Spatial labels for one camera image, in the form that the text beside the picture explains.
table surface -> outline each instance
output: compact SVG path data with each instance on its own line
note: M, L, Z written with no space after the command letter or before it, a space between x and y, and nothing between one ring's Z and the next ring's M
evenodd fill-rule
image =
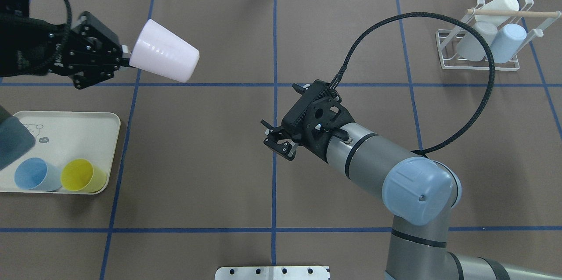
M401 12L455 18L475 0L70 0L133 46L147 18L201 51L187 84L129 69L75 90L68 78L0 81L20 110L114 112L122 121L96 196L0 194L2 279L212 279L219 266L321 264L334 279L382 279L392 216L306 150L288 162L259 121L330 79L366 28ZM535 0L537 11L562 0ZM64 20L62 0L32 16ZM526 20L533 27L537 20ZM355 120L410 149L453 134L486 72L440 68L434 20L395 22L358 47L339 88ZM450 251L562 274L562 23L498 72L481 118L430 155L458 174Z

blue cup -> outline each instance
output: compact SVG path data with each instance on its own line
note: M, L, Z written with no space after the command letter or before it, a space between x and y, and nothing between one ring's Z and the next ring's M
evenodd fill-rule
M14 181L20 189L53 191L62 186L61 171L40 158L30 158L16 169Z

yellow cup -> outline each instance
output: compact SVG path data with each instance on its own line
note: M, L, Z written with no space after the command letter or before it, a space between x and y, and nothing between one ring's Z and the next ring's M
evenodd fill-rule
M61 183L66 190L96 192L104 188L107 174L86 159L66 164L61 172Z

white drying rack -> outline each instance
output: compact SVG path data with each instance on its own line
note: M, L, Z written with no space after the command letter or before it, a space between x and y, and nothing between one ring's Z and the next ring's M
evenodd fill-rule
M512 17L508 20L508 23L518 23L521 18L546 18L540 26L535 29L530 30L525 38L525 41L519 46L517 52L519 52L525 45L528 44L534 38L542 38L544 35L543 31L550 26L556 19L560 18L560 11L556 12L532 12L529 11L534 5L533 0L525 0L525 6L519 11L508 11L508 10L482 10L482 6L486 4L485 0L476 0L476 6L466 10L466 14L461 19L461 22L468 24L472 21L474 16L510 16ZM435 33L437 40L437 51L439 53L439 59L441 61L441 68L443 69L471 69L471 70L488 70L488 60L478 62L472 62L466 60L466 58L461 58L456 52L456 44L467 33L466 30L462 30L460 26L455 26L453 30L437 30ZM517 59L517 53L513 56L511 60L505 64L497 64L496 70L510 71L514 72L519 69L519 61Z

white tray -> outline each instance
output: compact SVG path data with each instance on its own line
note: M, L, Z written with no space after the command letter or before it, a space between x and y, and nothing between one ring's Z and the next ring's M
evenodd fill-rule
M32 194L98 194L109 182L121 120L109 112L20 111L14 114L36 138L35 146L0 171L0 192ZM26 159L39 157L62 168L77 158L89 160L107 174L97 192L23 190L14 182L16 168Z

